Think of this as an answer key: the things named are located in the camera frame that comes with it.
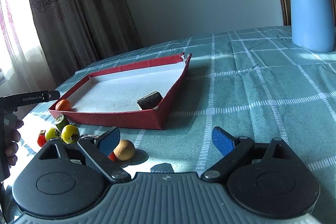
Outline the person's left hand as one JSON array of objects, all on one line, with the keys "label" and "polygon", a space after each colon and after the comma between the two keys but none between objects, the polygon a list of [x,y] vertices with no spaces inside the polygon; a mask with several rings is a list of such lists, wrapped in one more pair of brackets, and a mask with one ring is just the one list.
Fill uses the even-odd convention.
[{"label": "person's left hand", "polygon": [[21,134],[19,133],[19,129],[24,125],[23,121],[18,119],[16,121],[15,127],[10,134],[10,143],[6,146],[6,156],[8,166],[15,166],[17,162],[16,153],[18,152],[18,142],[21,139]]}]

